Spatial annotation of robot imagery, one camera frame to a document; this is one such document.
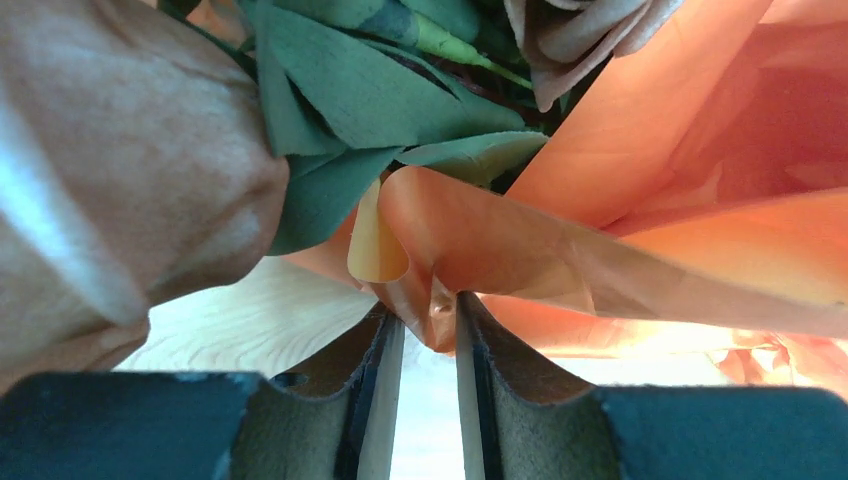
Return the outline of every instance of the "light wood surface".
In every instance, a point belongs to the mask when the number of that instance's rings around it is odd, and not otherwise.
[[[272,376],[352,327],[374,297],[267,258],[236,285],[157,307],[148,342],[122,370],[253,370]],[[599,384],[721,384],[703,355],[556,359]],[[406,335],[392,479],[460,480],[456,364]]]

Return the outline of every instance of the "green leaf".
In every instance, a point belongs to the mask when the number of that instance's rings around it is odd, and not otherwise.
[[[278,58],[273,42],[277,28],[266,2],[257,7],[256,58],[259,96],[265,114],[268,140],[274,156],[339,154],[345,145],[327,132],[323,119],[311,105],[294,91],[286,70]]]
[[[473,43],[480,33],[480,12],[472,0],[400,0],[400,2],[410,10],[441,25],[464,42]]]
[[[288,78],[354,149],[421,145],[524,126],[517,113],[440,72],[454,85],[453,95],[342,32],[276,7],[264,16],[272,31],[258,40],[260,47],[268,42]]]
[[[345,152],[328,153],[325,155],[289,155],[286,160],[289,162],[289,182],[292,182],[300,177],[306,176],[309,173],[323,167],[324,165],[339,158]]]
[[[328,240],[401,148],[351,150],[292,179],[269,255],[286,255]]]
[[[397,161],[488,188],[495,178],[530,160],[547,141],[536,132],[490,133],[413,148]]]

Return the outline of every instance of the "beige rose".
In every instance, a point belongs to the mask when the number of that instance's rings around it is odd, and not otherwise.
[[[0,0],[0,391],[106,368],[150,306],[267,251],[288,166],[256,85],[139,0]]]
[[[683,0],[504,0],[532,70],[539,110],[548,111],[604,59],[642,48]]]

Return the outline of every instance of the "satin fabric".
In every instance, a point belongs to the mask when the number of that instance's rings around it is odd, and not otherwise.
[[[848,397],[846,48],[843,2],[687,0],[507,195],[402,168],[290,259],[439,351],[470,290],[551,357],[705,352]]]

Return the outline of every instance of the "peach fabric petal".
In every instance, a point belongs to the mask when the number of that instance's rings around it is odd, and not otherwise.
[[[549,356],[705,352],[848,397],[846,48],[842,2],[687,0],[505,197],[413,167],[375,186],[404,268],[365,283],[441,351],[471,290]]]

